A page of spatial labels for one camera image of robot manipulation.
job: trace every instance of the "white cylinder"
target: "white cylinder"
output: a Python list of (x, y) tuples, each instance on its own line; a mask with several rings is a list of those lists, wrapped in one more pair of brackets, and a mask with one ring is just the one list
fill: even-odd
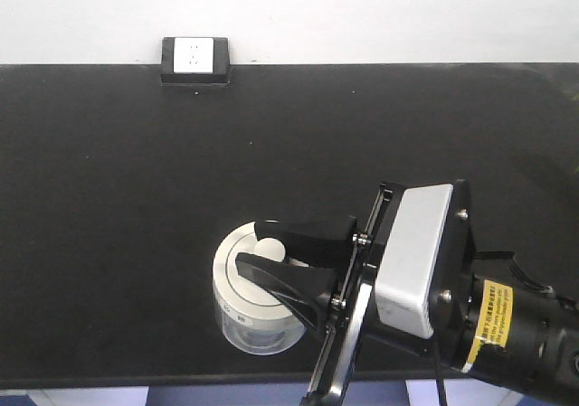
[(217, 323), (227, 340), (249, 354), (276, 354), (292, 347), (305, 327), (277, 298), (237, 273), (235, 257), (249, 252), (283, 262), (285, 248), (275, 239), (257, 241), (254, 222), (232, 231), (214, 257)]

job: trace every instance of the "white lid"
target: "white lid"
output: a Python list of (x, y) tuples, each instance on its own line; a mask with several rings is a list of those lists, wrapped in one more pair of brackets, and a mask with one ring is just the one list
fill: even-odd
[(253, 321), (281, 321), (293, 317), (278, 299), (237, 273), (235, 257), (239, 252), (257, 252), (256, 255), (276, 261), (283, 261), (285, 258), (285, 248), (280, 241), (263, 239), (258, 243), (253, 224), (254, 222), (246, 223), (232, 231), (215, 253), (214, 286), (221, 297), (218, 299), (219, 305), (227, 305)]

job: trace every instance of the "black table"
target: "black table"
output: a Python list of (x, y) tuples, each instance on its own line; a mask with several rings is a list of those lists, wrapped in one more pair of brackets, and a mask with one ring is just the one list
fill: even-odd
[[(577, 297), (579, 66), (0, 68), (0, 387), (306, 380), (319, 344), (244, 354), (211, 266), (257, 218), (365, 220), (378, 183), (470, 180), (480, 250)], [(432, 375), (364, 345), (358, 378)]]

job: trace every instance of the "electrical outlet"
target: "electrical outlet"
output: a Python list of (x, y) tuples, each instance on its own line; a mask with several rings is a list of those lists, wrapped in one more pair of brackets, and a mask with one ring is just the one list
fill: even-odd
[(173, 50), (174, 73), (213, 73), (214, 39), (176, 37)]
[(161, 51), (164, 86), (229, 84), (229, 41), (224, 37), (165, 37)]

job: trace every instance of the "screw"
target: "screw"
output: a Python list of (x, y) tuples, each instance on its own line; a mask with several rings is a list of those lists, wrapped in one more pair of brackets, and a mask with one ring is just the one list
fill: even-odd
[(467, 221), (469, 219), (469, 211), (467, 209), (459, 210), (456, 215), (461, 221)]
[(450, 302), (452, 302), (452, 292), (450, 290), (441, 291), (438, 297), (445, 304), (450, 304)]
[(352, 236), (352, 242), (363, 247), (363, 248), (366, 246), (370, 246), (372, 244), (372, 241), (370, 240), (370, 236), (368, 236), (364, 232), (362, 232), (360, 234), (354, 234)]
[(329, 303), (332, 306), (332, 308), (337, 310), (346, 308), (346, 301), (340, 300), (340, 298), (336, 296), (333, 296)]

